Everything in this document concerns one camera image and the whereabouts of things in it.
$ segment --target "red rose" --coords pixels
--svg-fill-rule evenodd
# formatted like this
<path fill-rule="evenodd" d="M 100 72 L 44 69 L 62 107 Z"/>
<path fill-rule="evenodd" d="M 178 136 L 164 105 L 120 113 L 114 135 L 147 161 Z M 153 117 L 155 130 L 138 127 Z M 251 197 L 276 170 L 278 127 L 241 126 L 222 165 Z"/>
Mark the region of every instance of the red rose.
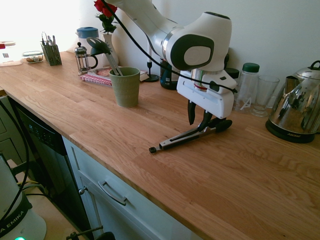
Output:
<path fill-rule="evenodd" d="M 112 17 L 112 13 L 108 10 L 108 8 L 105 7 L 105 4 L 104 4 L 102 1 L 103 1 L 103 0 L 97 0 L 97 1 L 95 1 L 95 2 L 94 2 L 95 8 L 96 8 L 99 12 L 103 13 L 107 18 Z M 114 13 L 117 11 L 118 8 L 117 8 L 116 6 L 113 6 L 113 5 L 109 4 L 109 3 L 107 3 L 107 4 L 108 4 L 108 6 L 111 8 L 111 10 L 112 10 Z"/>

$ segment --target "food container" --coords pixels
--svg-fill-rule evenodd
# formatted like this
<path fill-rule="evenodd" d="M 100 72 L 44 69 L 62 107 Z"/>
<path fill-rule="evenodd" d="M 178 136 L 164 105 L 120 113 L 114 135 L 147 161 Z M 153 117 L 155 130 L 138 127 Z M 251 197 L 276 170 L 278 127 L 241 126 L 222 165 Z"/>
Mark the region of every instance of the food container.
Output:
<path fill-rule="evenodd" d="M 28 64 L 40 63 L 44 60 L 42 51 L 26 51 L 22 54 Z"/>
<path fill-rule="evenodd" d="M 22 57 L 15 41 L 0 41 L 0 66 L 22 64 Z"/>

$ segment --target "green pen holder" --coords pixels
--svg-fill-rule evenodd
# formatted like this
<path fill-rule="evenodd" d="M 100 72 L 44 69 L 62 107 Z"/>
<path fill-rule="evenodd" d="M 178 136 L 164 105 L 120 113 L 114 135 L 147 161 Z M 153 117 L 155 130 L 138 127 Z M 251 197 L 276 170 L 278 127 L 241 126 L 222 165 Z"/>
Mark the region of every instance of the green pen holder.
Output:
<path fill-rule="evenodd" d="M 43 45 L 41 43 L 42 51 L 46 61 L 50 66 L 62 65 L 59 48 L 57 45 Z"/>

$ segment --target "dishwasher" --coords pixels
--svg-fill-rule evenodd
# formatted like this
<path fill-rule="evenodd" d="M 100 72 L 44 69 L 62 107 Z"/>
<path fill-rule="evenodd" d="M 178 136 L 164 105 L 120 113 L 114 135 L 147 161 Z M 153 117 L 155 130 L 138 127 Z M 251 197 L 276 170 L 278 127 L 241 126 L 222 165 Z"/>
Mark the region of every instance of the dishwasher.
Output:
<path fill-rule="evenodd" d="M 48 178 L 47 188 L 53 203 L 79 230 L 89 230 L 90 224 L 62 136 L 12 99 L 11 105 L 37 162 Z"/>

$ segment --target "green ceramic cup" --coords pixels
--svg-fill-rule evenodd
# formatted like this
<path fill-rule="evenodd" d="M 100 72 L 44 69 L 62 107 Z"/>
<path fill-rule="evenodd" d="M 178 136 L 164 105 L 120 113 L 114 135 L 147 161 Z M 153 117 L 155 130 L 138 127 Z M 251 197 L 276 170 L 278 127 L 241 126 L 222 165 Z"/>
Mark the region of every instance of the green ceramic cup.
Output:
<path fill-rule="evenodd" d="M 110 79 L 116 104 L 124 108 L 132 108 L 138 104 L 140 70 L 135 67 L 120 67 L 123 76 L 110 71 Z"/>

